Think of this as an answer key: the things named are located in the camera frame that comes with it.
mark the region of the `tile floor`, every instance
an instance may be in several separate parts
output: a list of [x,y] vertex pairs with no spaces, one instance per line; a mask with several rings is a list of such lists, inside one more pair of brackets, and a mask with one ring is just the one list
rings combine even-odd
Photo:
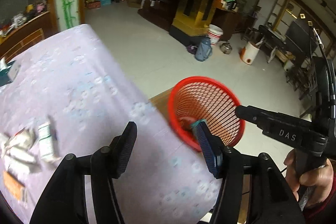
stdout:
[[[146,21],[137,9],[126,3],[114,3],[98,10],[86,11],[86,22],[92,26],[125,74],[151,98],[183,78],[204,75],[229,87],[242,105],[252,105],[276,112],[298,116],[302,106],[298,93],[286,83],[285,72],[278,60],[267,64],[259,52],[251,66],[238,56],[245,45],[235,34],[230,43],[230,55],[215,48],[205,62],[197,61],[185,47],[166,31]],[[281,169],[290,147],[263,136],[255,125],[246,123],[245,133],[236,148],[244,154],[271,155]]]

